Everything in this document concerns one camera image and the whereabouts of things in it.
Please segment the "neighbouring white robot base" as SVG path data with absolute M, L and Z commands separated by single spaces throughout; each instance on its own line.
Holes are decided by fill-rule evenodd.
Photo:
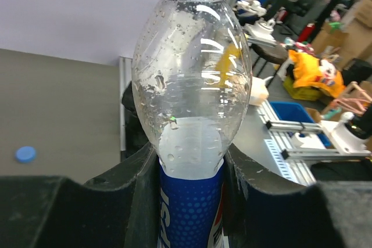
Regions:
M 357 125 L 361 118 L 351 112 L 343 113 L 339 121 L 322 120 L 316 124 L 317 130 L 296 132 L 313 136 L 324 133 L 331 142 L 332 149 L 297 148 L 285 149 L 282 156 L 286 160 L 334 161 L 371 159 L 371 152 L 366 149 L 366 134 Z

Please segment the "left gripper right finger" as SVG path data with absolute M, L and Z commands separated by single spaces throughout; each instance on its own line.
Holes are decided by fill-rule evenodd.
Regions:
M 237 147 L 224 163 L 223 226 L 231 247 L 370 247 L 371 183 L 302 186 Z

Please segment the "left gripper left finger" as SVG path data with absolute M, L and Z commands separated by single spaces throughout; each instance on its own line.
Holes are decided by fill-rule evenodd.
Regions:
M 79 184 L 1 178 L 2 247 L 156 247 L 159 167 L 150 145 Z

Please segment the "blue bottle cap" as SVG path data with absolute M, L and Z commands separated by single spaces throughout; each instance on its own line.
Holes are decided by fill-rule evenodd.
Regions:
M 23 146 L 23 147 L 20 147 L 15 152 L 15 159 L 19 163 L 29 163 L 35 159 L 36 155 L 37 155 L 37 151 L 35 150 L 34 147 Z

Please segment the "red-blue label water bottle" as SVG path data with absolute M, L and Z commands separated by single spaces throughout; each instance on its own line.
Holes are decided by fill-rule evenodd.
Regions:
M 222 247 L 224 155 L 248 108 L 249 46 L 226 0 L 160 0 L 132 63 L 160 164 L 161 247 Z

